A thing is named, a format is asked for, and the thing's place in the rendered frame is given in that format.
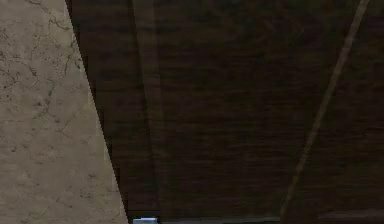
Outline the dark brown wooden cupboard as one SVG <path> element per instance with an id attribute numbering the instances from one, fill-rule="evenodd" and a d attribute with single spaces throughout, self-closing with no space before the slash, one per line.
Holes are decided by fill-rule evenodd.
<path id="1" fill-rule="evenodd" d="M 384 224 L 384 0 L 65 0 L 125 213 Z"/>

